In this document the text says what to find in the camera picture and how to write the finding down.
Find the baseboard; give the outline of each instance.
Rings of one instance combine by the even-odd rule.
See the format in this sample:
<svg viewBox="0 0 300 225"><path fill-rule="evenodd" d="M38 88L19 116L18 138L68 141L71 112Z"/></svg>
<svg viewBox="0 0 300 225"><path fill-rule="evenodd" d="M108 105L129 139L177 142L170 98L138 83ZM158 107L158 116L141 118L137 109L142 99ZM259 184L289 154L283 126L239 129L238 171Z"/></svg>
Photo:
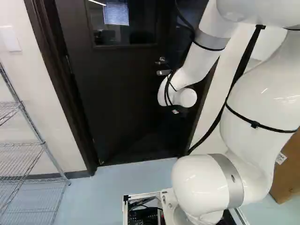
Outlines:
<svg viewBox="0 0 300 225"><path fill-rule="evenodd" d="M66 172L65 175L68 179L90 177L90 174L87 170ZM28 175L27 179L35 180L35 179L51 179L51 178L59 178L59 177L61 177L59 173L46 173L46 174Z"/></svg>

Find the dark door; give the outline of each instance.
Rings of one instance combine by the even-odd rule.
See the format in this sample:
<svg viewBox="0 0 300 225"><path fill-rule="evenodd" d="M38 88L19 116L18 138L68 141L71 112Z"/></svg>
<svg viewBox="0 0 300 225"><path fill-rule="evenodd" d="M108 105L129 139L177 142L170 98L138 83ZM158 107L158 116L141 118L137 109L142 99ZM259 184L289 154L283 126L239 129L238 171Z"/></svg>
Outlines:
<svg viewBox="0 0 300 225"><path fill-rule="evenodd" d="M101 162L126 152L164 119L157 103L162 78L156 76L155 61L168 31L167 2L56 0Z"/></svg>

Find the wire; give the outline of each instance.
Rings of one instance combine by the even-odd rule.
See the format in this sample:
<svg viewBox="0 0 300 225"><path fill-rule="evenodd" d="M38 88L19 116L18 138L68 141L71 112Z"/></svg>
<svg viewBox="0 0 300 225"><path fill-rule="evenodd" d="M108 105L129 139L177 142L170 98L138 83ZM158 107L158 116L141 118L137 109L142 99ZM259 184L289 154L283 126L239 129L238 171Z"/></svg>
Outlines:
<svg viewBox="0 0 300 225"><path fill-rule="evenodd" d="M292 133L295 133L297 130L282 130L282 129L277 129L277 128L273 128L273 127L269 127L269 126L266 126L266 125L263 125L255 120L251 120L241 114L239 114L238 112L234 111L228 104L227 102L225 102L225 106L226 108L232 113L234 114L235 116L239 117L240 119L246 121L247 123L251 124L251 127L252 128L262 128L262 129L265 129L265 130L270 130L270 131L273 131L273 132L277 132L277 133L283 133L283 134L292 134Z"/></svg>
<svg viewBox="0 0 300 225"><path fill-rule="evenodd" d="M151 202L154 199L158 199L160 201L160 199L155 196L155 197L150 197L150 198L147 198L147 199L142 199L142 200L136 201L136 202L134 202L132 204L129 204L128 206L129 206L129 208L131 210L134 210L139 205L144 205L144 204L146 204L148 202Z"/></svg>
<svg viewBox="0 0 300 225"><path fill-rule="evenodd" d="M247 64L250 60L250 56L252 54L252 51L255 47L255 44L257 42L257 39L258 39L258 36L261 32L261 30L265 29L265 26L263 25L256 25L256 29L243 53L243 56L242 58L240 59L240 63L236 69L236 72L234 74L234 77L233 77L233 80L232 80L232 83L231 83L231 86L230 86L230 89L228 91L228 94L226 96L226 99L225 99L225 102L220 110L220 112L218 113L216 119L214 120L214 122L212 123L211 127L208 129L208 131L205 133L205 135L196 143L194 144L188 151L187 151L187 155L189 155L193 150L195 150L200 144L202 144L208 137L209 135L214 131L214 129L216 128L216 126L218 125L218 123L220 122L221 120L221 116L222 116L222 112L223 112L223 109L225 107L225 104L226 104L226 101L229 97L229 94L233 88L233 86L235 85L235 83L238 81L238 79L244 74L245 72L245 69L247 67Z"/></svg>
<svg viewBox="0 0 300 225"><path fill-rule="evenodd" d="M195 38L195 29L194 29L194 27L186 20L186 18L184 18L184 16L181 14L181 12L180 12L180 10L179 10L179 8L178 8L177 1L174 0L174 2L175 2L175 9L176 9L176 14L177 14L177 16L178 16L178 17L179 17L179 18L180 18L187 26L184 26L184 25L182 25L182 24L180 24L180 23L176 23L176 25L177 25L177 26L180 26L180 27L184 27L184 28L188 29L188 30L191 32L191 43L192 43L193 40L194 40L194 38ZM182 58L181 58L179 64L182 64L182 61L184 60L185 55L186 55L186 54L182 54ZM167 76L167 82L165 83L165 104L166 104L166 106L168 106L168 105L171 105L171 106L172 106L172 105L173 105L173 103L172 103L172 101L171 101L171 99L170 99L170 96L169 96L169 85L171 85L172 88L173 88L175 91L177 91L177 90L173 87L173 85L171 84L171 80L172 80L174 74L175 74L175 72L174 72L173 70L171 70L171 73Z"/></svg>
<svg viewBox="0 0 300 225"><path fill-rule="evenodd" d="M286 30L300 31L300 29L285 28Z"/></svg>
<svg viewBox="0 0 300 225"><path fill-rule="evenodd" d="M145 207L145 208L147 208L147 209L157 209L157 210L161 210L161 211L163 211L163 209L162 208L159 208L159 207L151 207L151 206L146 206L146 205L136 205L136 207L139 207L139 206L143 206L143 207Z"/></svg>

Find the label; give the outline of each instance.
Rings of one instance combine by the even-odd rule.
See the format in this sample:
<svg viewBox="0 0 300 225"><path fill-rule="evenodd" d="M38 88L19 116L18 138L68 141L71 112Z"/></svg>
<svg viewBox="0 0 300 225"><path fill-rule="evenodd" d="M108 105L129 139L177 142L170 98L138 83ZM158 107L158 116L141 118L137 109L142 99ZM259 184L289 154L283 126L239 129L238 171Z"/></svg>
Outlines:
<svg viewBox="0 0 300 225"><path fill-rule="evenodd" d="M281 152L278 154L276 161L279 165L283 164L283 162L287 159L287 157Z"/></svg>
<svg viewBox="0 0 300 225"><path fill-rule="evenodd" d="M173 112L174 114L178 114L178 113L179 113L176 109L173 109L172 112Z"/></svg>

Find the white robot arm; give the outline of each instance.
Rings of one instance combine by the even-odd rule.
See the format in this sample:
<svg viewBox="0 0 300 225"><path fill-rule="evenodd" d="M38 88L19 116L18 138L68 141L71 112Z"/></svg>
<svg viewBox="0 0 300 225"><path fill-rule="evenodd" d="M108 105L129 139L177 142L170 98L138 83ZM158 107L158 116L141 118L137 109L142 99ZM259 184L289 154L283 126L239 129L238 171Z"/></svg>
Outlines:
<svg viewBox="0 0 300 225"><path fill-rule="evenodd" d="M201 21L202 32L198 32L203 45L210 43L204 38L207 35L228 40L236 22L285 28L300 24L296 0L211 0L204 15L207 24ZM216 28L215 23L223 23L222 32L209 29ZM201 48L191 46L184 66L176 72L177 78L175 74L171 80L178 90L203 79L220 55L196 47ZM224 155L211 150L212 154L182 157L174 165L172 193L188 221L194 225L216 224L224 209L257 202L268 194L275 159L300 124L299 62L300 31L290 30L279 49L233 87L220 122L228 151ZM177 97L172 95L172 100L180 105L187 98Z"/></svg>

